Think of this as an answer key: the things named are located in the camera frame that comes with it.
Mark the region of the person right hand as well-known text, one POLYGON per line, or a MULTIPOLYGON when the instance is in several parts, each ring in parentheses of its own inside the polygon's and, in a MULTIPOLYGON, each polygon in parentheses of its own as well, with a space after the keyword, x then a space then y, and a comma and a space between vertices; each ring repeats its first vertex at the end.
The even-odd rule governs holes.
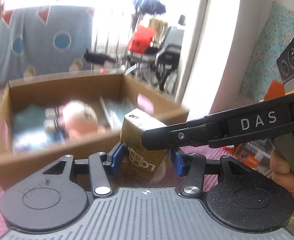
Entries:
POLYGON ((287 189, 294 199, 294 174, 290 171, 289 163, 275 147, 271 152, 270 167, 272 180, 287 189))

